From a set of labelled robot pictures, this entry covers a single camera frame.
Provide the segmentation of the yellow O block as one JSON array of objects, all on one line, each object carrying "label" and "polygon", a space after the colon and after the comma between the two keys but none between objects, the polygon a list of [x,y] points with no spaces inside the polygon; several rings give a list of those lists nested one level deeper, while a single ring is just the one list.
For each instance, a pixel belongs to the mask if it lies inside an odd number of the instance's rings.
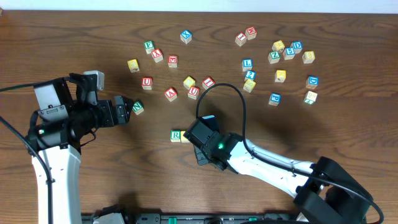
[{"label": "yellow O block", "polygon": [[181,142],[189,142],[189,140],[184,136],[185,131],[181,131],[180,134],[181,134],[180,135]]}]

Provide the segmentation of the green R block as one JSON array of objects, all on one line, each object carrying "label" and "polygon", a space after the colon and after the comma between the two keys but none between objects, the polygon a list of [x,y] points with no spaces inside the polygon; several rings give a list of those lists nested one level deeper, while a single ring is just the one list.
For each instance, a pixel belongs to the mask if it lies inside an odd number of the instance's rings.
[{"label": "green R block", "polygon": [[180,130],[171,130],[170,141],[171,142],[180,142],[181,141],[181,131]]}]

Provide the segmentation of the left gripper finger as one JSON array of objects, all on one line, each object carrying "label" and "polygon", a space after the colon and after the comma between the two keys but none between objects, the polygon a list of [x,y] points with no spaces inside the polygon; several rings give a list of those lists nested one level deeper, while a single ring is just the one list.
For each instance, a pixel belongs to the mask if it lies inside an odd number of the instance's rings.
[{"label": "left gripper finger", "polygon": [[118,113],[130,113],[132,111],[134,101],[125,96],[115,96],[115,108]]},{"label": "left gripper finger", "polygon": [[123,105],[116,106],[116,115],[118,119],[118,124],[127,124],[130,119],[130,112],[129,109]]}]

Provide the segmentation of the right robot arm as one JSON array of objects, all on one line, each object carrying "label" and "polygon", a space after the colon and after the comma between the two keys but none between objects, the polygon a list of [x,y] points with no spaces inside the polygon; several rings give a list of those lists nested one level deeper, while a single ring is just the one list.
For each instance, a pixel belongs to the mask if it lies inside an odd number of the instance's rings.
[{"label": "right robot arm", "polygon": [[239,134],[221,134],[213,115],[197,118],[184,137],[194,145],[199,165],[255,177],[290,195],[300,222],[365,221],[372,196],[332,159],[309,162],[280,156]]}]

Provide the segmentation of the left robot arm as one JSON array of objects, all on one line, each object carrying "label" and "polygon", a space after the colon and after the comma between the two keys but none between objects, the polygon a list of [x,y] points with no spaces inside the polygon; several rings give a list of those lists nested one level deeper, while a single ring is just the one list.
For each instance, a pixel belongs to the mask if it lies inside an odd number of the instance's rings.
[{"label": "left robot arm", "polygon": [[40,108],[30,118],[26,138],[33,148],[39,223],[81,223],[81,138],[99,128],[127,124],[134,101],[125,96],[99,100],[104,73],[97,70],[33,87]]}]

